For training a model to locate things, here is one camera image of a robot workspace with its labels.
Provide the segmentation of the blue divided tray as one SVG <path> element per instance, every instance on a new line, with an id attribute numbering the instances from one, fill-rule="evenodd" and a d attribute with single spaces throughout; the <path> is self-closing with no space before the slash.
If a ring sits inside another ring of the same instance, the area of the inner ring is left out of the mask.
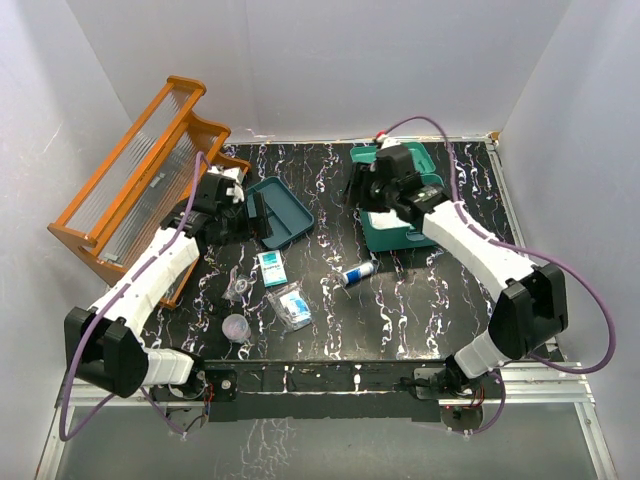
<path id="1" fill-rule="evenodd" d="M 246 190 L 247 206 L 255 211 L 253 195 L 261 193 L 272 235 L 261 242 L 268 250 L 279 250 L 310 231 L 315 224 L 311 212 L 278 177 L 271 176 Z"/>

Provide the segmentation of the teal white wipe packet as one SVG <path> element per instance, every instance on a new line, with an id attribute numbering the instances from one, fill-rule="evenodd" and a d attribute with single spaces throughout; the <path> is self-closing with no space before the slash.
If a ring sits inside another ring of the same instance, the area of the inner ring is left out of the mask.
<path id="1" fill-rule="evenodd" d="M 266 288 L 284 285 L 288 282 L 279 250 L 259 253 L 258 261 Z"/>

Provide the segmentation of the small clear bag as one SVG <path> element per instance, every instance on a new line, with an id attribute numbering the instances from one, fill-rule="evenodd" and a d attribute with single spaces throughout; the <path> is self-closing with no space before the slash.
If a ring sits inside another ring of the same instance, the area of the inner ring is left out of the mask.
<path id="1" fill-rule="evenodd" d="M 250 286 L 250 278 L 239 273 L 238 267 L 234 267 L 230 272 L 229 283 L 222 298 L 232 303 L 240 302 Z"/>

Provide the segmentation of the green medicine box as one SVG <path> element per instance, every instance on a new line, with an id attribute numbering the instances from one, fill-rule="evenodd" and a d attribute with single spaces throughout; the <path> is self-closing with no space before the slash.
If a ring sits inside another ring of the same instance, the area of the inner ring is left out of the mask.
<path id="1" fill-rule="evenodd" d="M 431 186 L 443 191 L 444 183 L 426 148 L 417 142 L 354 147 L 352 167 L 343 201 L 359 211 L 366 246 L 371 252 L 432 246 L 420 229 L 404 220 L 413 214 L 409 197 Z"/>

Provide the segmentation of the clear bag blue bandages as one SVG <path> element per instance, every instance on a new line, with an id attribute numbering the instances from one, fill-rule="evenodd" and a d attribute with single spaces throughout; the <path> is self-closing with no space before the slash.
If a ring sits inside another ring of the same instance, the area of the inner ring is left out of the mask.
<path id="1" fill-rule="evenodd" d="M 298 281 L 269 291 L 266 296 L 287 332 L 300 330 L 311 323 L 311 310 Z"/>

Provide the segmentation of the white blue tube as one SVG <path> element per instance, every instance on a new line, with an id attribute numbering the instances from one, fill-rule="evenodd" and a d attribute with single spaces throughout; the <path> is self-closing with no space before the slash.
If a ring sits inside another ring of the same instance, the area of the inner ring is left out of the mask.
<path id="1" fill-rule="evenodd" d="M 378 264 L 379 262 L 373 259 L 353 266 L 339 274 L 339 283 L 344 288 L 355 285 L 363 279 L 374 275 L 377 272 Z"/>

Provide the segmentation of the white gauze packet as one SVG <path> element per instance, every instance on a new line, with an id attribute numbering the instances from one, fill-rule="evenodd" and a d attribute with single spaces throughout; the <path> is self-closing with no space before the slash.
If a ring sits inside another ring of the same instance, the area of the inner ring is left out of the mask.
<path id="1" fill-rule="evenodd" d="M 395 211 L 369 212 L 368 217 L 371 226 L 376 230 L 406 228 L 408 226 L 397 216 Z"/>

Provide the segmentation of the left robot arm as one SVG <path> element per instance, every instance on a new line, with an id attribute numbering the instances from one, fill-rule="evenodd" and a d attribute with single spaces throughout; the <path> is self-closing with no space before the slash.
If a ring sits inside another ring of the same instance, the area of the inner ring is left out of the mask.
<path id="1" fill-rule="evenodd" d="M 270 236 L 263 197 L 246 198 L 243 177 L 238 167 L 210 167 L 115 286 L 66 315 L 68 385 L 81 379 L 121 398 L 156 385 L 170 385 L 186 399 L 204 392 L 207 376 L 195 355 L 148 347 L 142 331 L 170 287 L 209 247 Z"/>

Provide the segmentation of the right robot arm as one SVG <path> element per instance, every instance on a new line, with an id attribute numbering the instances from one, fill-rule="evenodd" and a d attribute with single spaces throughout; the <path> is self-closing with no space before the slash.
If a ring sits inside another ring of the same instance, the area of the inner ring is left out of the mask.
<path id="1" fill-rule="evenodd" d="M 567 328 L 561 269 L 500 246 L 443 186 L 423 180 L 406 146 L 382 148 L 373 162 L 354 163 L 344 200 L 367 212 L 395 212 L 464 265 L 495 303 L 485 331 L 449 356 L 429 386 L 469 396 L 483 375 L 529 355 Z"/>

